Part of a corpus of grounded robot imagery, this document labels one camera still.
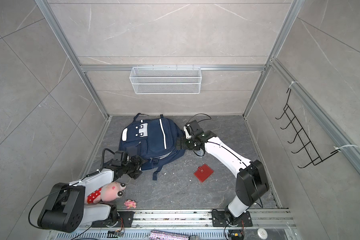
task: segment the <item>wall-mounted basket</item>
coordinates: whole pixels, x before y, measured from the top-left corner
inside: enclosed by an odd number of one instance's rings
[[[136,94],[200,93],[202,71],[193,66],[134,67],[129,76]]]

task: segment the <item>backpack handle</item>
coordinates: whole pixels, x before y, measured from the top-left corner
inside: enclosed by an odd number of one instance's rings
[[[135,122],[136,119],[139,117],[139,115],[146,115],[146,116],[149,116],[148,114],[144,114],[144,113],[138,113],[136,114],[136,116],[133,118],[133,121]]]

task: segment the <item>pink stuffed animal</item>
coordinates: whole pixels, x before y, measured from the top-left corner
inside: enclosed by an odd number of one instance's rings
[[[130,199],[126,200],[124,205],[127,207],[127,209],[130,209],[131,207],[133,207],[134,209],[136,208],[136,202]]]
[[[96,204],[102,200],[103,202],[110,202],[123,195],[126,185],[124,183],[111,182],[97,189],[87,197],[87,204]]]

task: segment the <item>red polka dot fabric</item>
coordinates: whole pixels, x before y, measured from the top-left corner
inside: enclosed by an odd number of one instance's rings
[[[102,188],[97,189],[96,191],[94,191],[93,193],[91,193],[91,194],[87,197],[87,203],[88,203],[88,204],[93,203],[93,200],[94,200],[96,197],[100,196],[101,189],[102,189]]]

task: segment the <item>mounting plate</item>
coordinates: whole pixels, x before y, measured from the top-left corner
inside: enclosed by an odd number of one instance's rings
[[[212,211],[212,225],[214,227],[225,227],[227,225],[227,220],[225,218],[224,215],[224,211]],[[250,212],[245,212],[243,214],[241,214],[240,217],[238,217],[238,219],[236,220],[236,223],[232,224],[232,225],[236,225],[238,224],[237,222],[241,223],[241,220],[243,220],[244,226],[245,227],[252,227],[252,218],[251,218],[251,214]]]
[[[133,211],[120,211],[120,212],[117,212],[117,213],[119,214],[120,218],[123,219],[124,227],[131,227],[132,226],[133,216],[134,216],[135,212],[133,212]],[[106,226],[106,223],[104,222],[104,220],[101,220],[101,221],[93,222],[92,227],[107,227],[107,226]],[[121,221],[118,221],[114,227],[115,228],[121,227]]]

